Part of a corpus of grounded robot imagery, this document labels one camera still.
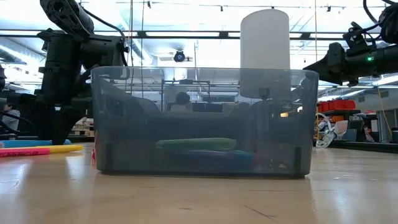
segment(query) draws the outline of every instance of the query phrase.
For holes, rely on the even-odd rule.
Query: white cylinder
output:
[[[289,17],[277,9],[246,16],[241,23],[241,68],[290,69]],[[241,95],[262,98],[290,93],[290,73],[241,71]]]

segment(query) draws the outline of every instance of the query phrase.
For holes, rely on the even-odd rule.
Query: camera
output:
[[[185,54],[184,51],[178,50],[175,55],[174,55],[174,61],[175,62],[183,62],[185,60]]]

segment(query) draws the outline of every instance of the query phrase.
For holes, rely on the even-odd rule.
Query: yellow marker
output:
[[[37,146],[50,149],[51,153],[73,152],[83,150],[83,145],[63,145],[63,146]]]
[[[50,153],[63,153],[83,150],[83,145],[63,145],[63,146],[35,146],[35,147],[15,147],[5,149],[35,149],[35,148],[46,148],[50,149]]]

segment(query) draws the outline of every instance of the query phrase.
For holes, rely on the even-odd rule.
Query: red bin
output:
[[[333,100],[329,102],[329,110],[355,110],[353,100]]]
[[[322,112],[330,111],[330,109],[329,109],[329,102],[323,102],[323,103],[321,104],[321,106],[322,106]]]

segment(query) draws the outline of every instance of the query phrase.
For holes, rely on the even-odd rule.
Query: marker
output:
[[[45,146],[45,147],[50,149],[50,153],[62,153],[62,152],[73,152],[73,151],[83,150],[83,145],[63,145],[63,146]]]
[[[0,157],[14,157],[14,156],[39,156],[48,155],[51,151],[49,148],[18,148],[18,149],[1,149]]]

